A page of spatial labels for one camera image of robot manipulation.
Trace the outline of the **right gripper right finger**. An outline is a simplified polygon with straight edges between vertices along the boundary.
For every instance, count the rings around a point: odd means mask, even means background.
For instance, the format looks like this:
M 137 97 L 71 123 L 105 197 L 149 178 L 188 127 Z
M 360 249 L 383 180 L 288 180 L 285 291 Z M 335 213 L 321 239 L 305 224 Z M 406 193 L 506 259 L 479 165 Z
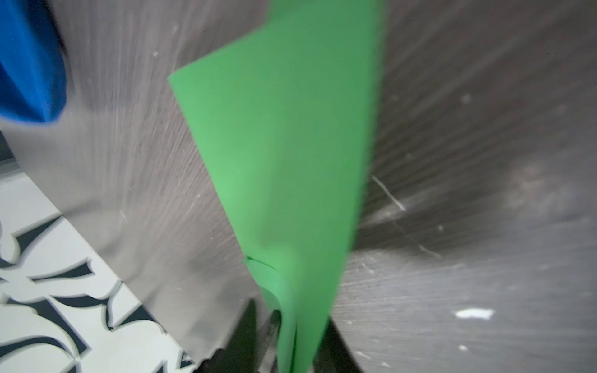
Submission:
M 363 373 L 332 319 L 329 319 L 320 348 L 314 358 L 313 372 Z

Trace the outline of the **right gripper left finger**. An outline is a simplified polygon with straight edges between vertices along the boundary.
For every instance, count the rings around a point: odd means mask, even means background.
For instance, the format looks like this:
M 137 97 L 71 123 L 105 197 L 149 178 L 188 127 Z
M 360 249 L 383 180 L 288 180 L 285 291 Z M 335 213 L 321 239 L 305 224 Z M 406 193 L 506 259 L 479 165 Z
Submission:
M 201 361 L 195 369 L 207 372 L 258 372 L 267 351 L 277 341 L 281 327 L 281 311 L 273 311 L 265 323 L 257 326 L 257 304 L 250 299 L 236 321 L 224 348 Z

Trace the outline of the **green square paper sheet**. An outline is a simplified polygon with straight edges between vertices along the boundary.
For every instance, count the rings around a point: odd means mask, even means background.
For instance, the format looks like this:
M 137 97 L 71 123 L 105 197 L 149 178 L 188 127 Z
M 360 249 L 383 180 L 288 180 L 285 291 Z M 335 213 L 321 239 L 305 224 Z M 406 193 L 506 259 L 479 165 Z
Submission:
M 267 306 L 305 372 L 361 216 L 382 70 L 381 1 L 274 1 L 261 27 L 169 84 Z

